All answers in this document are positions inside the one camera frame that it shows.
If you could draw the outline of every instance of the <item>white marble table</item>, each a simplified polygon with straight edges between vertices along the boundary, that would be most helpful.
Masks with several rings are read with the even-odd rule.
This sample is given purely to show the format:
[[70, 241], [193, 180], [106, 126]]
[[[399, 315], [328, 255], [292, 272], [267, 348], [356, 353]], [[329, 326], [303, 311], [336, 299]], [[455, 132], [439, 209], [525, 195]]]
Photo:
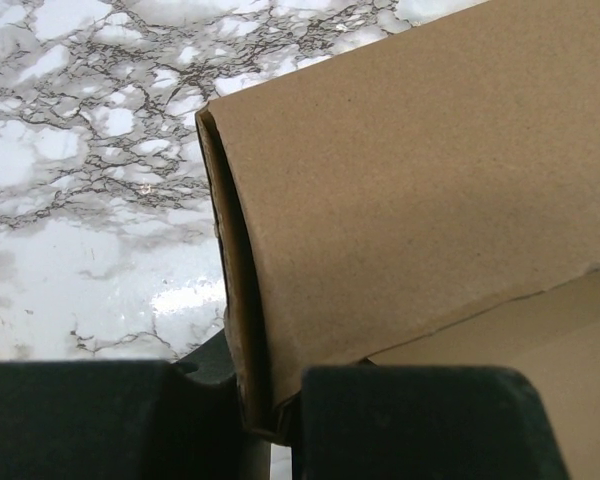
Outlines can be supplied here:
[[0, 360], [204, 342], [225, 296], [195, 111], [469, 3], [0, 0]]

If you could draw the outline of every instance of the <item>folded cardboard edge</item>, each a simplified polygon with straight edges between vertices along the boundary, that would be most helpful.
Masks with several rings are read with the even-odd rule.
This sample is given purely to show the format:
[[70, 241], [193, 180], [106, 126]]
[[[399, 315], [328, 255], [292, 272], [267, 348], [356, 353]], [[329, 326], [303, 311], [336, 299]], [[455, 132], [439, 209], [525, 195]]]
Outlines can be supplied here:
[[196, 114], [227, 295], [225, 334], [236, 376], [244, 426], [273, 435], [272, 395], [264, 317], [251, 243], [222, 139], [207, 107]]

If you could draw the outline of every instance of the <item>black plastic part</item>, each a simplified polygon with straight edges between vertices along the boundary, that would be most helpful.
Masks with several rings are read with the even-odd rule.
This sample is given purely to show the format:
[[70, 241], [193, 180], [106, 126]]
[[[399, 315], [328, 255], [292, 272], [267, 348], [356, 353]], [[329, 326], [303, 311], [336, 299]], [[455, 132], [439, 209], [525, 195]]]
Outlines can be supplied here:
[[302, 412], [306, 480], [568, 479], [536, 390], [509, 369], [313, 368]]
[[267, 478], [223, 333], [194, 353], [177, 366], [0, 363], [0, 480]]

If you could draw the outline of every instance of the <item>cardboard flap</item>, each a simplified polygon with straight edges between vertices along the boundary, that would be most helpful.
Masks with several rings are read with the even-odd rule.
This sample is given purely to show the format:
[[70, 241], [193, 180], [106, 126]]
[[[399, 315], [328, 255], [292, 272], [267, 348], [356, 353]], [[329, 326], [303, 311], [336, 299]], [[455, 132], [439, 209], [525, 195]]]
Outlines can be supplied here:
[[208, 112], [262, 307], [234, 349], [266, 350], [273, 406], [600, 269], [600, 0], [492, 0]]

